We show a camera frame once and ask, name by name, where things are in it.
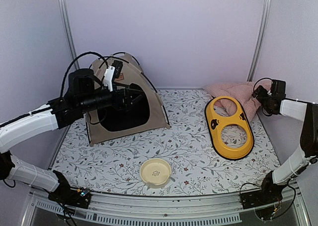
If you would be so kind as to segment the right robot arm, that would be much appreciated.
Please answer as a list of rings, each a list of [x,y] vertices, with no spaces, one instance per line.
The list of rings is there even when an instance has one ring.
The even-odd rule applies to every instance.
[[[290,99],[285,93],[286,82],[272,79],[267,90],[258,81],[252,96],[261,104],[266,116],[280,115],[290,120],[284,122],[283,146],[292,144],[294,151],[277,169],[268,173],[262,181],[257,200],[268,204],[281,194],[289,181],[299,176],[307,166],[318,160],[318,104]]]

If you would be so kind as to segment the front aluminium rail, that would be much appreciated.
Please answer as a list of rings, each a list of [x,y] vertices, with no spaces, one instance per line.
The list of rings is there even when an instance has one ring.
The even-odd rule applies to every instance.
[[[280,203],[245,205],[234,193],[151,197],[92,193],[87,209],[70,207],[69,213],[32,189],[22,218],[24,226],[309,226],[311,220],[295,182],[283,190]]]

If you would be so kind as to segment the aluminium frame post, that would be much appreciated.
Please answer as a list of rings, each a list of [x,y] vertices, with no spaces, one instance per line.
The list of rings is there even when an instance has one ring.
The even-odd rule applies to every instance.
[[[251,60],[251,65],[247,75],[247,81],[252,81],[256,73],[256,68],[260,58],[262,44],[263,44],[263,40],[265,36],[266,26],[267,26],[268,18],[270,15],[270,7],[271,7],[271,0],[263,0],[260,26],[259,26],[256,44],[255,44],[255,48],[254,48],[254,52],[253,52],[253,56]]]
[[[68,47],[70,50],[71,57],[72,57],[72,59],[74,59],[77,56],[77,54],[76,54],[73,35],[72,35],[72,31],[71,31],[71,25],[70,25],[68,9],[67,9],[67,2],[66,2],[66,0],[58,0],[58,3],[59,3],[59,8],[60,8],[62,23],[64,25],[64,30],[65,30],[65,34],[66,34]]]

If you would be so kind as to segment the floral table mat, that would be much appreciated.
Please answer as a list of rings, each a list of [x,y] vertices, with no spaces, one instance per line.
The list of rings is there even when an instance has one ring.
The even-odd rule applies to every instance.
[[[261,184],[279,166],[275,150],[255,116],[250,123],[255,144],[237,161],[220,157],[213,149],[204,109],[211,96],[204,90],[160,90],[171,128],[129,135],[90,146],[84,120],[69,129],[53,169],[73,187],[127,195],[194,196],[236,192]],[[151,189],[140,177],[150,158],[166,160],[169,182]]]

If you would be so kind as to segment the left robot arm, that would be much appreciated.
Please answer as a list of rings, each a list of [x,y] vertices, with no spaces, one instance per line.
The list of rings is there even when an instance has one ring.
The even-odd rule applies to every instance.
[[[80,69],[69,74],[68,90],[38,109],[0,125],[0,178],[26,183],[54,192],[63,203],[70,203],[74,193],[58,171],[38,168],[10,153],[10,148],[44,132],[62,129],[93,110],[112,107],[129,111],[144,92],[129,85],[114,82],[117,73],[113,66],[99,79],[92,69]]]

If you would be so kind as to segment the beige pet tent fabric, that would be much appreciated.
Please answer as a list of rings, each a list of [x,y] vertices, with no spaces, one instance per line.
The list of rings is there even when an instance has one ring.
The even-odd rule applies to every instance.
[[[122,67],[119,76],[114,80],[119,84],[118,90],[128,85],[140,93],[130,95],[130,98],[137,99],[137,103],[132,104],[129,111],[115,110],[109,106],[87,113],[86,129],[90,145],[147,130],[170,129],[164,104],[137,59],[126,52],[117,52],[105,56],[104,59],[110,67]]]

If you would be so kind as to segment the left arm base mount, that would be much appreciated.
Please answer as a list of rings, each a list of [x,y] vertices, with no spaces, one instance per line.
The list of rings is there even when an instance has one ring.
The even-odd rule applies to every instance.
[[[91,201],[91,193],[85,190],[71,189],[69,186],[58,186],[54,192],[49,192],[48,199],[61,205],[74,206],[88,209]]]

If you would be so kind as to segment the yellow double bowl holder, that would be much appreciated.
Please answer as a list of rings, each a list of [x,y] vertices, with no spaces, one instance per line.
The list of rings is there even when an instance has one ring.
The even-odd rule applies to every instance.
[[[222,99],[231,101],[236,111],[229,116],[217,113],[215,103]],[[220,96],[210,100],[205,106],[205,118],[215,152],[228,160],[240,160],[250,154],[254,147],[254,136],[242,105],[234,98]],[[241,130],[243,140],[234,143],[231,130]]]

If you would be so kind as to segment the right aluminium frame post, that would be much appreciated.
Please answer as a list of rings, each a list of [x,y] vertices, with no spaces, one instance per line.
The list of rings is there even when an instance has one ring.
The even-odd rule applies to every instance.
[[[252,81],[256,73],[256,68],[260,58],[262,44],[263,44],[263,40],[265,36],[266,26],[267,26],[268,18],[270,15],[270,7],[271,7],[271,0],[263,0],[260,26],[259,26],[256,44],[255,44],[255,48],[254,48],[254,52],[253,52],[253,56],[251,60],[251,65],[247,75],[247,81]]]

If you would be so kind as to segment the cream paw print bowl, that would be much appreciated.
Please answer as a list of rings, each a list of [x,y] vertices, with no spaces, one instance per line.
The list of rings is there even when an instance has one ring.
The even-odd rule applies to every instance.
[[[170,164],[161,158],[146,160],[140,168],[140,177],[144,184],[150,188],[158,189],[164,187],[172,175]]]

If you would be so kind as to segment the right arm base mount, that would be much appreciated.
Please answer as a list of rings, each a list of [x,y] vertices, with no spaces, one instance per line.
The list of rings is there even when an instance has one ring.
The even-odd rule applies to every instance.
[[[255,209],[256,216],[263,221],[274,219],[283,199],[282,194],[267,195],[261,190],[240,193],[243,209]]]

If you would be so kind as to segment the pink checkered cushion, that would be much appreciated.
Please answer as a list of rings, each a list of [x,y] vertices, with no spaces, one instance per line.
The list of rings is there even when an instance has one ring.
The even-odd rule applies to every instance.
[[[245,111],[245,115],[251,122],[261,106],[258,100],[252,97],[253,90],[258,86],[263,86],[267,91],[271,88],[271,80],[261,80],[256,87],[256,82],[232,82],[232,83],[216,83],[203,87],[212,97],[229,96],[236,99]]]

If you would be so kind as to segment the black tent pole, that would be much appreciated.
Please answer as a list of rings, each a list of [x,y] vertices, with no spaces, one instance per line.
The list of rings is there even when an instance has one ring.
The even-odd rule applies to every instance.
[[[106,71],[106,64],[103,63],[103,60],[96,59],[90,67],[94,71],[94,75],[102,81]],[[107,131],[101,124],[102,118],[105,117],[105,112],[103,109],[101,109],[100,112],[100,117],[98,116],[97,110],[93,110],[85,116],[86,133],[88,142],[91,146],[110,139],[110,132]]]
[[[169,119],[158,91],[144,74],[138,60],[127,52],[117,52],[104,56],[108,65],[115,60],[123,63],[122,71],[114,82],[114,88],[122,89],[125,85],[135,83],[144,91],[143,99],[131,111],[115,110],[107,107],[102,126],[111,132],[131,130],[135,128],[156,129],[170,128]]]

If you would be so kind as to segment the left aluminium frame post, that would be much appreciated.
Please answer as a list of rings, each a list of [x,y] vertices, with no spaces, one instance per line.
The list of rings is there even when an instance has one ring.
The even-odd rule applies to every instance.
[[[74,59],[77,56],[77,54],[76,54],[73,35],[72,35],[72,31],[71,31],[71,25],[70,25],[68,9],[67,9],[67,2],[66,2],[66,0],[58,0],[58,3],[59,3],[59,8],[60,8],[62,23],[64,25],[64,30],[65,30],[65,34],[66,34],[68,47],[70,50],[71,57],[72,57],[72,59]]]

